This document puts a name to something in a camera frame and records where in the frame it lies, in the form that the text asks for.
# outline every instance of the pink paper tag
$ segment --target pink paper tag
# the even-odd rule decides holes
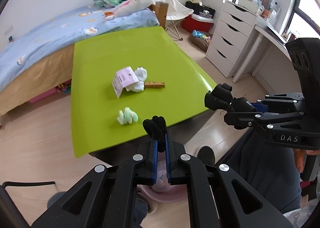
[[[125,87],[134,84],[138,81],[139,79],[137,78],[130,66],[117,71],[115,78],[113,79],[112,86],[116,92],[118,99],[122,93],[122,90]]]

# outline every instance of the wooden clothespin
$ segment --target wooden clothespin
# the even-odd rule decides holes
[[[164,82],[146,81],[144,83],[145,88],[164,88]]]

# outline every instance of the green table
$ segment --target green table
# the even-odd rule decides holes
[[[124,90],[117,99],[112,81],[115,72],[127,66],[144,67],[146,81],[165,82],[165,88]],[[71,89],[75,156],[145,135],[142,121],[153,115],[163,116],[170,126],[202,113],[207,110],[204,95],[215,86],[162,27],[122,30],[76,43]],[[138,114],[137,123],[118,123],[124,107]]]

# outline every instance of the bed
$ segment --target bed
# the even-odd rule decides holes
[[[71,79],[76,42],[124,29],[158,25],[164,28],[168,4],[157,2],[149,9],[153,12],[148,9],[142,10],[104,23],[103,11],[106,9],[86,6],[52,18],[22,38],[9,43],[0,54],[0,117],[33,97]],[[90,28],[95,28],[98,32],[92,35],[85,34],[85,30],[89,30],[90,33]],[[16,57],[8,59],[9,53]]]

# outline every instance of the white drawer unit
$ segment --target white drawer unit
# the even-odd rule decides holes
[[[243,44],[247,39],[247,37],[244,34],[242,34],[239,30],[228,25],[222,20],[219,21],[215,34],[221,35],[224,39],[229,41],[232,45],[234,45],[239,50],[242,49]]]
[[[206,57],[218,68],[224,76],[227,77],[227,74],[232,66],[230,62],[220,51],[218,51],[212,45],[208,48]]]
[[[218,34],[215,34],[212,38],[211,45],[219,50],[232,63],[239,54],[239,49]]]
[[[223,11],[220,20],[239,30],[245,36],[248,36],[251,31],[251,26],[249,24],[225,11]]]
[[[239,67],[245,55],[242,50],[257,23],[256,18],[246,8],[226,0],[206,53],[225,77],[233,76]]]
[[[256,15],[252,14],[250,11],[247,11],[245,8],[241,8],[240,6],[231,4],[227,1],[224,5],[224,11],[241,19],[250,26],[253,25],[256,19]]]

